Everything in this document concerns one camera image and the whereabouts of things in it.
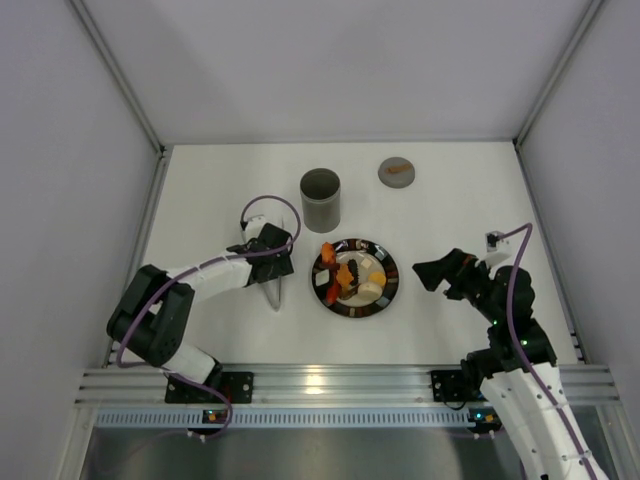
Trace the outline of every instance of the gray cylinder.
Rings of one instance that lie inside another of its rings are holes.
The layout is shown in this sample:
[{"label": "gray cylinder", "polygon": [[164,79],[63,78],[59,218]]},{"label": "gray cylinder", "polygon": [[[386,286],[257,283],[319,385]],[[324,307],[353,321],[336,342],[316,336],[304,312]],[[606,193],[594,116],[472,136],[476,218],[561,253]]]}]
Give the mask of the gray cylinder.
[{"label": "gray cylinder", "polygon": [[327,233],[340,224],[340,177],[327,168],[309,170],[300,179],[304,224]]}]

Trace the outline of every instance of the black plate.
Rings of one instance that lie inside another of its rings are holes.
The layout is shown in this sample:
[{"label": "black plate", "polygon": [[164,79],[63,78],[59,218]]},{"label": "black plate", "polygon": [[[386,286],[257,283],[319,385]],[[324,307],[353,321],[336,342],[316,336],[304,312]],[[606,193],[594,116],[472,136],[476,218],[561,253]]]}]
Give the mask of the black plate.
[{"label": "black plate", "polygon": [[369,240],[362,240],[360,238],[349,238],[346,240],[341,240],[334,243],[333,248],[336,250],[337,254],[341,252],[366,252],[372,255],[373,257],[378,259],[378,261],[382,265],[384,273],[387,277],[387,283],[382,290],[382,296],[375,302],[364,307],[348,307],[341,304],[340,302],[329,305],[327,303],[326,297],[327,290],[329,289],[331,282],[321,286],[316,285],[316,274],[323,270],[322,268],[320,268],[320,264],[322,263],[322,255],[318,255],[318,258],[316,258],[316,261],[313,263],[313,268],[311,269],[311,284],[313,285],[313,291],[315,292],[318,299],[322,302],[322,304],[332,312],[348,318],[370,317],[371,315],[374,315],[387,308],[398,292],[398,285],[400,281],[398,276],[398,267],[396,266],[396,262],[393,261],[391,255],[389,255],[389,252],[387,252],[377,243],[371,242]]}]

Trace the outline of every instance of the food on plate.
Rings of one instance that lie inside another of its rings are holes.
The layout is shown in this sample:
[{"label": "food on plate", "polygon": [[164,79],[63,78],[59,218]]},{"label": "food on plate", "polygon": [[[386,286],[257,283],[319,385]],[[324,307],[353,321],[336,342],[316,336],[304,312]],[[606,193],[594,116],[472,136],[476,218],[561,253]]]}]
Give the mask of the food on plate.
[{"label": "food on plate", "polygon": [[316,273],[316,285],[324,285],[331,280],[331,272],[329,270],[321,270]]},{"label": "food on plate", "polygon": [[338,300],[340,296],[340,292],[342,291],[342,287],[337,282],[335,278],[333,278],[333,284],[327,290],[327,303],[329,305],[333,305]]},{"label": "food on plate", "polygon": [[351,274],[349,266],[346,263],[340,264],[340,270],[336,274],[336,280],[342,288],[349,288],[355,277]]},{"label": "food on plate", "polygon": [[358,271],[358,262],[353,258],[347,262],[347,266],[349,267],[349,271],[353,276],[353,280],[351,280],[351,286],[355,286],[360,282],[360,275]]},{"label": "food on plate", "polygon": [[369,275],[370,282],[377,283],[381,287],[384,287],[387,284],[387,276],[382,272],[373,272]]},{"label": "food on plate", "polygon": [[327,242],[322,245],[321,255],[322,263],[326,263],[327,265],[336,263],[336,250],[330,243]]},{"label": "food on plate", "polygon": [[354,297],[358,294],[358,288],[360,285],[356,284],[353,287],[343,288],[340,292],[340,300],[349,300],[351,297]]},{"label": "food on plate", "polygon": [[371,303],[382,296],[382,287],[374,282],[366,282],[358,287],[358,297]]},{"label": "food on plate", "polygon": [[369,260],[367,257],[365,257],[360,262],[360,265],[362,265],[362,268],[367,270],[371,265],[373,265],[373,262],[371,260]]}]

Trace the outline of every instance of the white backdrop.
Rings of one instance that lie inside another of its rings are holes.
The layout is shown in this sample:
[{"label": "white backdrop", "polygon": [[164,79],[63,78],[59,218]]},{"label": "white backdrop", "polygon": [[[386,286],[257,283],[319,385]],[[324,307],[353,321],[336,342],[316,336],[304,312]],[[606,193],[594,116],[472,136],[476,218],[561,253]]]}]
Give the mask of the white backdrop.
[{"label": "white backdrop", "polygon": [[511,139],[586,0],[87,0],[166,143]]},{"label": "white backdrop", "polygon": [[640,3],[609,2],[524,147],[591,360],[640,435]]},{"label": "white backdrop", "polygon": [[0,15],[0,478],[53,478],[155,154],[61,0]]}]

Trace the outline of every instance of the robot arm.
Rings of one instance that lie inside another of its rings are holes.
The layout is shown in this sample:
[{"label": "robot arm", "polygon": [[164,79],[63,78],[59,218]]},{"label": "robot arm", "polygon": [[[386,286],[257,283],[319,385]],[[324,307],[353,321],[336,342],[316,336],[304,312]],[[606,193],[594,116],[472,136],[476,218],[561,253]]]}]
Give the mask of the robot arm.
[{"label": "robot arm", "polygon": [[[489,348],[471,352],[461,361],[466,398],[484,397],[491,403],[518,451],[527,478],[605,479],[564,396],[551,343],[532,318],[535,294],[531,277],[517,266],[507,266],[491,279],[490,268],[506,256],[500,253],[504,247],[500,236],[489,234],[487,238],[487,261],[454,249],[440,260],[413,266],[428,291],[448,282],[447,298],[468,300],[491,324],[487,330]],[[506,311],[507,286],[514,268],[513,328],[528,362],[514,347]]]},{"label": "robot arm", "polygon": [[160,270],[146,265],[136,273],[107,325],[108,335],[122,342],[136,316],[152,296],[185,270],[194,272],[171,285],[159,298],[155,312],[145,314],[127,348],[148,364],[161,367],[213,389],[219,386],[222,365],[212,356],[183,340],[191,306],[222,292],[293,273],[291,249],[247,258],[238,255],[265,252],[287,244],[291,235],[257,216],[242,223],[245,244],[222,252],[221,261],[207,267]]}]

